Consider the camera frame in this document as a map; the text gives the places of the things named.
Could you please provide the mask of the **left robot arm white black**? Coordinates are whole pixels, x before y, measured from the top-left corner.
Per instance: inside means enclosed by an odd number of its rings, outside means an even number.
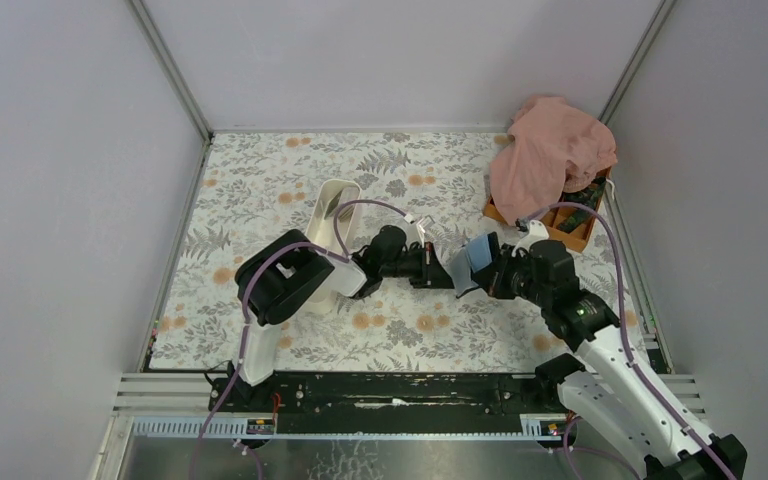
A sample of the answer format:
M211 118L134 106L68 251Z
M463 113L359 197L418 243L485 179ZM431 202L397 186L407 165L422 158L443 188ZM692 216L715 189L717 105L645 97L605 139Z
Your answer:
M434 245L407 239L403 229L385 225L369 244L341 257L293 229L250 258L235 274L245 326L231 377L251 387L269 379L279 327L317 293L364 299L389 278L406 279L415 289L452 290Z

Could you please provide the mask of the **cream plastic oblong tray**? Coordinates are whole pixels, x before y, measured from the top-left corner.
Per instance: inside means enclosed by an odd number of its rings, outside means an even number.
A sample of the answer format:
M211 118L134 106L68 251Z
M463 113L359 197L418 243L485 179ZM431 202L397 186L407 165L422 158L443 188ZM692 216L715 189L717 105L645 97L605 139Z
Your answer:
M328 218L325 217L325 210L335 194L346 186L358 187L360 189L359 198L361 197L362 189L354 181L329 179L320 186L314 209L305 231L305 236L312 243L342 256L345 256L345 253L338 243L334 225L336 222L340 237L344 241L352 239L356 228L354 207L348 206L341 210L338 216ZM334 279L335 275L330 276L306 301L302 310L314 314L330 312L337 304L337 292L332 288L331 284L331 281Z

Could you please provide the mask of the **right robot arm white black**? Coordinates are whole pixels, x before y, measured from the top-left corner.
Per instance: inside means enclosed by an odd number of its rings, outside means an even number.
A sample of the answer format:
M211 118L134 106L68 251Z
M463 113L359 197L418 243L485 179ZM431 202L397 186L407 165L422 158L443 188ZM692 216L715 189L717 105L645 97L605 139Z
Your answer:
M702 422L628 340L621 319L581 287L559 241L528 248L489 241L490 263L473 281L492 298L522 298L540 309L570 351L547 362L560 403L622 454L643 479L740 479L748 453L734 436Z

